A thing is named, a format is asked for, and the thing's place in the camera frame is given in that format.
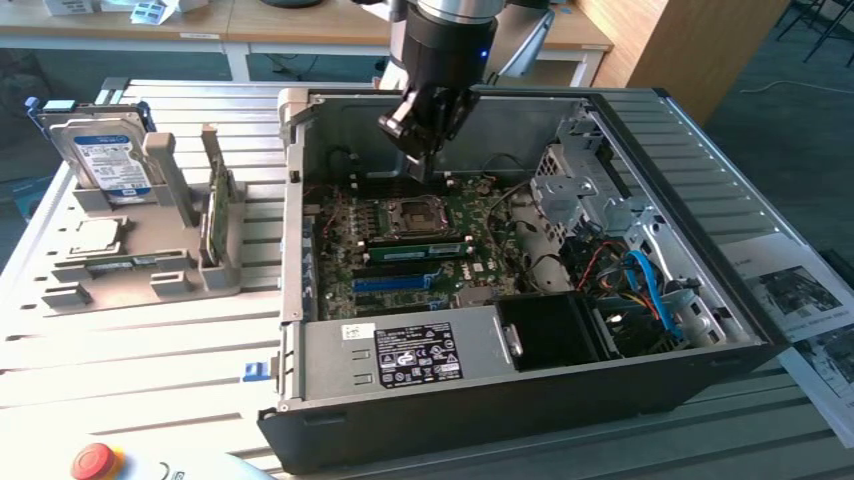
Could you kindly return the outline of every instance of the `sticker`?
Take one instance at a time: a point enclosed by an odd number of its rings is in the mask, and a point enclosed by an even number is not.
[[[461,247],[459,245],[433,245],[429,247],[429,253],[459,253],[459,249]]]
[[[408,387],[463,378],[449,323],[376,330],[373,341],[383,387]]]
[[[136,197],[150,191],[150,182],[141,164],[130,158],[133,144],[126,135],[74,137],[74,146],[108,194]]]
[[[408,252],[408,253],[387,253],[383,255],[383,260],[405,260],[407,258],[423,258],[424,252]]]
[[[181,38],[197,38],[200,40],[219,40],[216,33],[181,33]]]
[[[341,325],[341,340],[363,340],[373,338],[375,323],[353,323]]]
[[[133,263],[136,265],[153,265],[157,263],[157,259],[154,257],[133,257]]]

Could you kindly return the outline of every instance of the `slotted metal table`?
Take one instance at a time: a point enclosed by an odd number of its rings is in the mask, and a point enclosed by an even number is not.
[[[272,395],[273,384],[239,383],[244,363],[268,359],[280,338],[279,242],[287,175],[276,95],[288,84],[152,80],[108,84],[98,102],[145,100],[157,129],[177,137],[176,160],[188,183],[208,178],[200,124],[219,124],[225,162],[236,180],[248,183],[241,293],[112,312],[26,316],[22,293],[46,275],[49,244],[76,214],[69,210],[72,176],[62,166],[0,277],[5,310],[0,443],[13,441],[16,428],[61,426],[116,444],[224,451],[276,477],[289,478],[252,416],[259,392]],[[666,96],[652,90],[602,92],[715,241],[774,231],[803,241]],[[627,169],[618,171],[630,188],[639,188]],[[771,362],[710,387],[668,414],[312,478],[372,475],[842,478],[854,475],[854,452],[842,448],[803,392]]]

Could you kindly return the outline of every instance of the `barcode label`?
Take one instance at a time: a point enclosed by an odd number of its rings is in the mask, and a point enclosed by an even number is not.
[[[181,33],[181,38],[197,38],[199,40],[219,40],[216,33]]]
[[[352,325],[341,325],[343,340],[363,340],[373,338],[375,323],[355,323]]]

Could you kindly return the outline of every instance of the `blue cable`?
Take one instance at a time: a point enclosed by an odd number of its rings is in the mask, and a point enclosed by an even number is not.
[[[646,277],[646,285],[650,291],[650,298],[652,300],[652,305],[655,306],[655,310],[658,310],[658,316],[662,317],[662,323],[664,324],[664,329],[674,334],[676,338],[682,338],[682,332],[676,328],[676,323],[670,316],[670,312],[667,311],[667,307],[664,306],[664,302],[662,301],[662,297],[658,294],[658,285],[655,284],[655,272],[652,271],[652,264],[650,260],[646,258],[642,252],[638,250],[630,250],[626,253],[626,257],[631,260],[634,259],[640,265],[640,270],[643,270],[643,276]],[[632,269],[626,270],[626,278],[628,278],[628,285],[631,289],[636,292],[639,290],[638,279],[635,277],[635,272]]]

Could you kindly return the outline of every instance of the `blue pci slot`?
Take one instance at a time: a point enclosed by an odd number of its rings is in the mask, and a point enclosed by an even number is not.
[[[405,275],[401,277],[359,278],[352,281],[353,293],[389,292],[395,290],[429,290],[432,280],[439,275]]]

